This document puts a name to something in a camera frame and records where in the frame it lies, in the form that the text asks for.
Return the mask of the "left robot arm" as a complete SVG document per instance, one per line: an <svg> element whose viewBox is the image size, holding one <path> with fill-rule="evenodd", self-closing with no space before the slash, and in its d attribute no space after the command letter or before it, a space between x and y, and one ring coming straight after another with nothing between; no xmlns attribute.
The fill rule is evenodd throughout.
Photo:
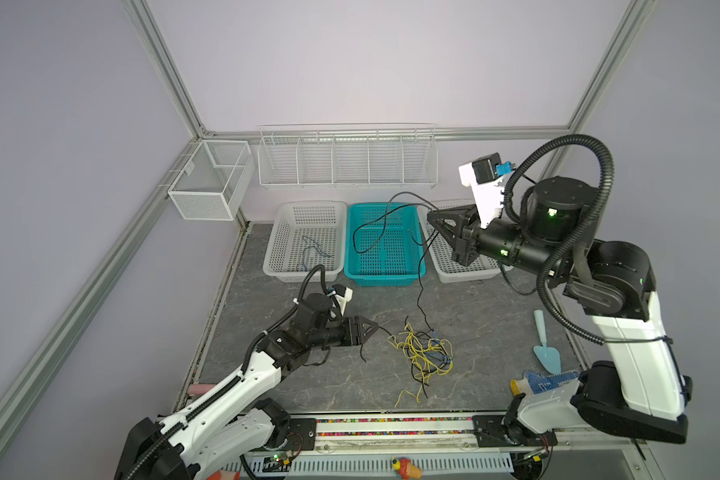
<svg viewBox="0 0 720 480"><path fill-rule="evenodd" d="M129 431L117 479L206 479L233 457L287 439L289 414L265 393L307 365L314 349L360 346L379 326L347 316L335 292L312 293L249 344L242 364L196 401Z"/></svg>

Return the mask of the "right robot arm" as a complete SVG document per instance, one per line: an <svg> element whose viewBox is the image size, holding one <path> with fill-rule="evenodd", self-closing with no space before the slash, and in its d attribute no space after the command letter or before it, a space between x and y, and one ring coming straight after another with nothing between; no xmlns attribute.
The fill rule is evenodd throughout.
<svg viewBox="0 0 720 480"><path fill-rule="evenodd" d="M579 146L599 165L596 186L549 177L514 196L518 180L546 154ZM464 266L481 256L535 277L535 291L570 333L610 354L576 380L540 394L516 395L496 436L512 445L546 445L558 429L593 428L616 437L683 444L692 381L681 373L661 318L647 253L596 233L615 180L604 143L584 134L554 138L518 167L498 154L460 169L474 200L429 212L428 223Z"/></svg>

